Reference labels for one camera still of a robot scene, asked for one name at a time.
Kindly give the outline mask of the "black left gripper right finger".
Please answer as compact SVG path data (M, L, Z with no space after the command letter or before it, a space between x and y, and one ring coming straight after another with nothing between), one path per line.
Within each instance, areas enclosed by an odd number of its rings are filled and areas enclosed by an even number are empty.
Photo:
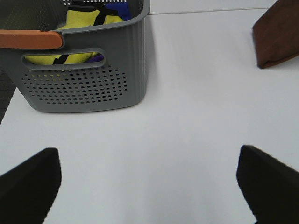
M256 223L299 222L298 171L255 146L243 145L236 179Z

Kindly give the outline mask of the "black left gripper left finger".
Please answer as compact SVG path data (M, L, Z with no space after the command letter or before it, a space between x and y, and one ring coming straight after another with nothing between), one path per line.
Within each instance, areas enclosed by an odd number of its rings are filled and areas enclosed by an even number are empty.
M62 181L57 148L46 148L0 177L0 222L42 224Z

